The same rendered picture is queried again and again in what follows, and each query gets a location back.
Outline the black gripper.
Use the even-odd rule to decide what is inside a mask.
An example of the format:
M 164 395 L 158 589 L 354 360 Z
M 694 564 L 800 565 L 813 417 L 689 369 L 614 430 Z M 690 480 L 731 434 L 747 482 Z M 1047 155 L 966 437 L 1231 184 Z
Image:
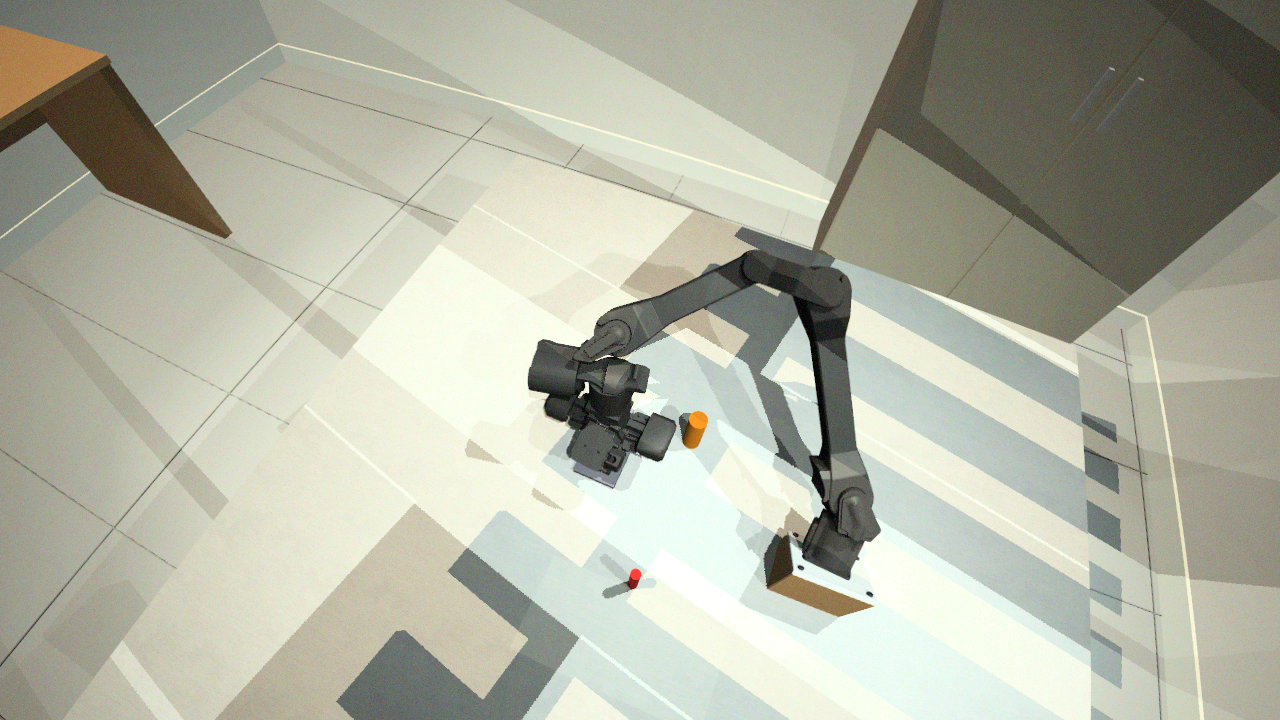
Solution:
M 604 413 L 593 405 L 589 393 L 584 393 L 581 398 L 579 398 L 580 393 L 581 392 L 575 389 L 572 398 L 548 395 L 544 402 L 544 411 L 547 416 L 558 421 L 567 421 L 570 416 L 570 420 L 567 421 L 568 425 L 577 430 L 582 430 L 584 420 L 588 414 L 591 413 L 596 416 L 598 421 L 607 427 L 621 427 L 626 434 L 622 448 L 632 454 L 639 454 L 654 462 L 663 461 L 671 439 L 675 436 L 675 420 L 657 413 L 652 413 L 652 416 L 643 413 L 630 413 L 634 406 L 632 398 L 630 404 L 618 413 Z

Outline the orange cylinder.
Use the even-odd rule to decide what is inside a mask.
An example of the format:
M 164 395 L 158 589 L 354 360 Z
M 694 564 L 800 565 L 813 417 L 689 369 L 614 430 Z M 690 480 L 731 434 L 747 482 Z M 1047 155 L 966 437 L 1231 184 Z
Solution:
M 686 448 L 698 448 L 707 429 L 707 424 L 708 416 L 704 413 L 696 411 L 689 416 L 689 423 L 682 439 Z

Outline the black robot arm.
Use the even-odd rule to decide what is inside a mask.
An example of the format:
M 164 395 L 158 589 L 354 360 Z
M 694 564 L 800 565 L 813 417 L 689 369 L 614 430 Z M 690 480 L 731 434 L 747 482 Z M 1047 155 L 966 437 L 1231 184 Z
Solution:
M 671 323 L 753 284 L 791 295 L 810 341 L 822 446 L 820 454 L 809 459 L 812 483 L 826 509 L 812 520 L 803 541 L 803 559 L 849 580 L 865 541 L 874 541 L 881 527 L 856 446 L 849 382 L 846 331 L 852 286 L 838 269 L 804 266 L 758 249 L 742 252 L 666 293 L 612 307 L 596 320 L 593 338 L 580 347 L 539 340 L 529 368 L 529 389 L 572 398 L 575 389 L 582 392 L 588 382 L 593 405 L 618 413 L 630 404 L 632 392 L 646 393 L 650 373 L 648 366 L 621 357 Z M 620 471 L 625 461 L 625 438 L 621 427 L 607 427 L 589 413 L 570 455 L 609 475 Z

